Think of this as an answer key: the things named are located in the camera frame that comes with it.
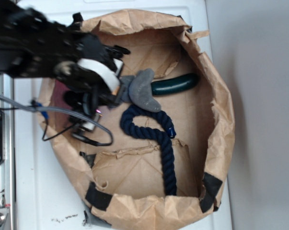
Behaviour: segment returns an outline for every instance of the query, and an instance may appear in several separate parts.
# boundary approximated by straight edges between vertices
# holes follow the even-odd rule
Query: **gray cable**
[[[90,122],[92,124],[94,124],[95,126],[99,127],[101,130],[105,131],[106,133],[109,134],[110,136],[110,139],[111,139],[111,142],[113,142],[113,136],[112,136],[112,133],[109,129],[107,129],[106,127],[98,124],[97,122],[93,121],[92,119],[86,117],[85,115],[82,115],[80,113],[77,113],[77,112],[74,112],[74,111],[71,111],[71,110],[68,110],[68,109],[63,109],[63,108],[59,108],[59,107],[54,107],[54,106],[38,106],[38,107],[29,107],[29,106],[26,106],[26,105],[22,105],[10,98],[7,98],[7,97],[4,97],[2,95],[0,95],[0,100],[1,101],[4,101],[4,102],[7,102],[11,105],[13,105],[15,108],[19,108],[19,109],[22,109],[22,110],[25,110],[25,111],[28,111],[28,112],[32,112],[32,113],[36,113],[36,112],[49,112],[49,111],[52,111],[52,112],[59,112],[59,113],[64,113],[64,114],[68,114],[70,116],[73,116],[73,117],[76,117],[76,118],[79,118],[81,120],[84,120],[86,122]]]

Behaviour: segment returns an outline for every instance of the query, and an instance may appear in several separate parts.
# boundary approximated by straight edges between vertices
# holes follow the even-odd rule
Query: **dark green object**
[[[195,73],[188,73],[177,78],[154,81],[152,87],[153,96],[163,96],[192,89],[199,82],[200,77]]]

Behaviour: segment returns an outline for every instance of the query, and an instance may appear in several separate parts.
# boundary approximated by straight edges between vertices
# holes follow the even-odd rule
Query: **black tape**
[[[94,224],[100,227],[104,228],[111,228],[111,224],[107,223],[105,220],[93,215],[89,209],[88,206],[85,205],[85,220],[84,220],[84,225],[85,224]]]
[[[95,208],[106,211],[108,208],[112,195],[100,192],[96,189],[95,183],[91,182],[87,191],[86,200]]]
[[[94,166],[94,160],[95,160],[96,154],[87,155],[85,152],[79,152],[79,155],[81,155],[87,161],[90,168]]]
[[[204,199],[200,202],[200,206],[202,212],[205,213],[213,206],[218,191],[222,186],[222,181],[214,177],[213,175],[205,172],[203,183],[206,188],[206,194],[204,196]]]

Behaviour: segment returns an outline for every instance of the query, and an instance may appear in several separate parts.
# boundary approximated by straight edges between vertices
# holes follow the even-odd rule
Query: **cable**
[[[32,113],[36,113],[36,112],[43,113],[43,112],[50,112],[50,111],[59,112],[59,113],[67,114],[67,115],[73,116],[75,118],[84,120],[86,122],[92,123],[95,126],[99,127],[101,130],[103,130],[104,132],[108,133],[108,135],[110,137],[110,142],[108,142],[108,143],[97,142],[100,146],[106,146],[106,145],[108,146],[108,145],[111,145],[113,143],[113,135],[109,129],[107,129],[106,127],[100,125],[99,123],[93,121],[92,119],[90,119],[90,118],[88,118],[85,115],[82,115],[80,113],[77,113],[77,112],[74,112],[74,111],[71,111],[68,109],[64,109],[64,108],[54,107],[54,106],[47,106],[47,107],[45,107],[45,106],[26,106],[26,105],[22,105],[16,101],[14,101],[10,98],[4,97],[2,95],[0,95],[0,100],[13,105],[13,107],[15,109],[22,109],[22,110],[32,112]]]
[[[74,126],[77,125],[77,122],[75,122],[74,124],[72,124],[72,125],[66,127],[64,130],[61,130],[61,131],[58,132],[56,135],[53,135],[53,136],[50,137],[50,138],[46,138],[46,139],[44,139],[44,138],[45,138],[45,135],[46,135],[46,132],[47,132],[48,119],[45,119],[45,124],[46,124],[46,127],[45,127],[44,132],[43,132],[42,140],[43,140],[43,141],[48,141],[48,140],[51,140],[51,139],[54,139],[54,138],[58,137],[59,135],[65,133],[65,132],[68,131],[69,129],[73,128]]]

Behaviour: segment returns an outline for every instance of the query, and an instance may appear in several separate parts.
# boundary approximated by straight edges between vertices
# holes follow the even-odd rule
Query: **black cable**
[[[0,95],[0,100],[13,105],[14,108],[19,108],[19,109],[22,109],[22,110],[25,110],[25,111],[28,111],[28,112],[32,112],[32,113],[40,112],[44,117],[46,117],[45,115],[47,115],[46,112],[49,112],[49,111],[64,113],[64,114],[73,116],[75,118],[78,118],[78,119],[81,119],[83,121],[86,121],[86,122],[94,124],[96,127],[100,128],[101,130],[106,132],[109,135],[109,137],[110,137],[110,141],[107,142],[107,143],[100,143],[100,142],[88,139],[90,141],[89,144],[93,144],[95,146],[109,146],[109,145],[112,145],[112,143],[114,141],[112,132],[109,129],[107,129],[106,127],[100,125],[99,123],[93,121],[92,119],[86,117],[85,115],[77,113],[75,111],[71,111],[71,110],[64,109],[64,108],[59,108],[59,107],[53,107],[53,106],[47,106],[47,107],[44,107],[44,106],[25,106],[25,105],[22,105],[22,104],[14,101],[14,100],[12,100],[10,98],[4,97],[2,95]]]
[[[45,135],[46,135],[46,132],[47,132],[47,127],[48,127],[48,119],[45,119],[46,127],[45,127],[45,129],[44,129],[44,133],[43,133],[43,136],[42,136],[42,140],[43,140],[43,141],[48,141],[48,140],[51,140],[51,139],[53,139],[53,138],[56,138],[56,137],[58,137],[59,135],[67,132],[69,129],[71,129],[71,128],[73,128],[74,126],[76,126],[77,123],[78,123],[78,121],[75,122],[75,123],[73,123],[72,125],[66,127],[64,130],[61,130],[61,131],[58,132],[56,135],[54,135],[54,136],[52,136],[52,137],[50,137],[50,138],[44,139],[44,138],[45,138]]]

